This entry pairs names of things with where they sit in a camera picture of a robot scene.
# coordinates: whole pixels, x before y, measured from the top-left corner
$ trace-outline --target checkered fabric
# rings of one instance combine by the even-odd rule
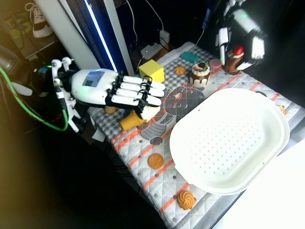
[[[212,55],[197,46],[193,46],[188,52],[196,54],[198,62],[206,62],[212,58]],[[173,69],[178,65],[186,67],[188,72],[182,76],[175,75]],[[166,95],[162,99],[161,111],[147,124],[122,131],[118,122],[124,118],[124,110],[117,109],[113,114],[105,114],[103,109],[90,108],[89,113],[97,127],[111,141],[168,228],[209,229],[239,195],[206,193],[184,180],[175,169],[169,148],[169,137],[174,125],[204,98],[217,90],[230,87],[262,92],[277,105],[283,105],[291,129],[305,117],[305,109],[243,72],[230,75],[223,70],[213,70],[207,86],[204,89],[195,89],[188,83],[192,65],[177,57],[164,66]],[[157,170],[150,168],[147,163],[148,157],[154,153],[164,157],[164,166]],[[191,191],[196,198],[193,209],[183,210],[178,206],[176,198],[182,190]]]

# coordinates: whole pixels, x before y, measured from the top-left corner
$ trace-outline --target sneaker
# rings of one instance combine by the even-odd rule
[[[24,8],[30,12],[31,22],[33,22],[32,14],[34,15],[33,35],[35,38],[47,37],[53,33],[53,30],[36,4],[29,2],[25,4]]]

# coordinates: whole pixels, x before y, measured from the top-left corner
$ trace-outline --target robotic arm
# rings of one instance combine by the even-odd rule
[[[257,65],[264,59],[264,37],[261,28],[253,21],[240,6],[246,0],[229,0],[224,10],[224,22],[232,19],[246,33],[244,46],[244,57],[237,65],[238,70],[243,70],[251,65]],[[225,65],[230,41],[228,27],[222,27],[218,33],[218,45],[220,59]]]
[[[69,124],[78,132],[72,121],[80,118],[74,109],[76,101],[88,106],[114,106],[134,110],[141,119],[150,120],[160,110],[165,86],[153,82],[151,77],[143,79],[123,76],[109,69],[69,70],[72,59],[64,57],[62,61],[53,60],[52,78],[57,98],[63,109],[68,110]],[[64,67],[65,72],[58,70]]]

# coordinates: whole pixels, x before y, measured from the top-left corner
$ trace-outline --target shoelace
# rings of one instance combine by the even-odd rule
[[[40,9],[37,7],[36,4],[34,3],[27,3],[24,5],[24,9],[26,11],[30,12],[30,20],[32,21],[32,13],[34,14],[34,22],[37,19],[44,19],[42,12],[40,11]]]

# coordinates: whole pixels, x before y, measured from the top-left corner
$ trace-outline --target ice cream cone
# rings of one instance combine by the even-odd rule
[[[135,126],[140,126],[143,123],[147,123],[147,120],[140,119],[135,111],[131,111],[129,115],[122,119],[119,124],[123,130],[129,130]]]

